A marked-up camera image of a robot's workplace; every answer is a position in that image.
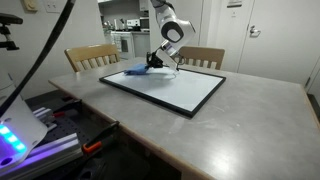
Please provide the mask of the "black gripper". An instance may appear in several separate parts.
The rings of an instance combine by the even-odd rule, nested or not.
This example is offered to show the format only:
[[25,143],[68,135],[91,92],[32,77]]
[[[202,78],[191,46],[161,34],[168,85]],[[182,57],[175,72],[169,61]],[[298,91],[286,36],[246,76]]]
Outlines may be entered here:
[[156,55],[155,52],[148,52],[146,55],[146,63],[147,67],[153,67],[153,68],[162,68],[163,67],[163,61]]

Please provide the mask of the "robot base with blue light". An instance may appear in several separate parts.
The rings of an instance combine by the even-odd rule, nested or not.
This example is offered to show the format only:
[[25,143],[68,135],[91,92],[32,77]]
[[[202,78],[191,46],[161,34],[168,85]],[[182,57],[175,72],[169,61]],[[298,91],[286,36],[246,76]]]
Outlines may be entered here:
[[46,134],[47,126],[18,95],[0,117],[0,174],[22,163]]

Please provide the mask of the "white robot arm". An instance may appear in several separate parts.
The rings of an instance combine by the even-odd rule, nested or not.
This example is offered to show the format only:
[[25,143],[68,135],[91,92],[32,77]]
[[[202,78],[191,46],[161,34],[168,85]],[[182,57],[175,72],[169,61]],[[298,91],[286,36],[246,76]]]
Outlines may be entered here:
[[162,68],[163,60],[157,56],[158,52],[164,52],[173,57],[196,34],[190,21],[181,20],[176,16],[173,5],[166,0],[150,0],[155,9],[156,21],[164,41],[154,52],[146,54],[146,69]]

